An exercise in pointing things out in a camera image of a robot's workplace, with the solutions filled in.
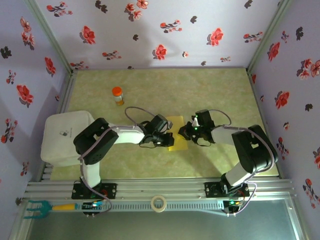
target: yellow cloth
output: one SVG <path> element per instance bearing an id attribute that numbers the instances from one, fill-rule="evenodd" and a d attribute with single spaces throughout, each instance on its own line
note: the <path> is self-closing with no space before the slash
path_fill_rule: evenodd
<path id="1" fill-rule="evenodd" d="M 172 128 L 168 130 L 168 133 L 173 133 L 174 145 L 169 146 L 169 151 L 187 150 L 188 144 L 183 136 L 178 134 L 179 129 L 185 125 L 183 116 L 167 116 L 166 119 L 173 123 Z"/>

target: glass panel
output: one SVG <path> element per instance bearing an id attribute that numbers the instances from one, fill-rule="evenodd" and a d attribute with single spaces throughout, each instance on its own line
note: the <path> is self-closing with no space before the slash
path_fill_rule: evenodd
<path id="1" fill-rule="evenodd" d="M 293 240 L 284 200 L 253 201 L 236 217 L 204 212 L 52 212 L 34 220 L 29 240 Z"/>

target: floral wallpaper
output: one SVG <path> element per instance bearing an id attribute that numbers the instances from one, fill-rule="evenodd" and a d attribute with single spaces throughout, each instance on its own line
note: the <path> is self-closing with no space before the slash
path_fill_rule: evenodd
<path id="1" fill-rule="evenodd" d="M 77 70 L 246 68 L 279 0 L 34 2 Z"/>
<path id="2" fill-rule="evenodd" d="M 5 240 L 27 183 L 37 176 L 45 121 L 57 111 L 66 70 L 23 0 L 3 0 L 1 10 L 0 239 Z"/>
<path id="3" fill-rule="evenodd" d="M 317 0 L 293 1 L 251 72 L 280 168 L 293 180 L 310 239 L 320 236 L 318 5 Z"/>

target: orange bottle cap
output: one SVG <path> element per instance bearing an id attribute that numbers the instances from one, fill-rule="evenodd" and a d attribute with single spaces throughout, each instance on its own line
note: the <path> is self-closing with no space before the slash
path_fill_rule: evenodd
<path id="1" fill-rule="evenodd" d="M 115 97 L 121 96 L 121 94 L 122 94 L 122 89 L 121 89 L 121 87 L 119 87 L 119 86 L 114 87 L 114 88 L 112 89 L 112 94 L 113 94 Z"/>

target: black bracket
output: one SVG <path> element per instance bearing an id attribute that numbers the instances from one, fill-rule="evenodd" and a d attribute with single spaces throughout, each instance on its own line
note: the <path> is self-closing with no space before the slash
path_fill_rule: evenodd
<path id="1" fill-rule="evenodd" d="M 204 192 L 206 198 L 225 198 L 225 197 L 249 197 L 250 192 L 248 189 L 248 184 L 243 183 L 242 186 L 237 188 L 234 191 L 223 193 L 221 189 L 221 184 L 219 181 L 205 182 L 204 183 Z"/>
<path id="2" fill-rule="evenodd" d="M 109 199 L 115 199 L 117 194 L 117 184 L 116 183 L 99 183 L 93 188 L 98 193 L 105 195 Z M 80 180 L 80 182 L 73 184 L 72 199 L 83 200 L 83 199 L 101 199 L 100 196 L 93 193 L 86 185 Z"/>

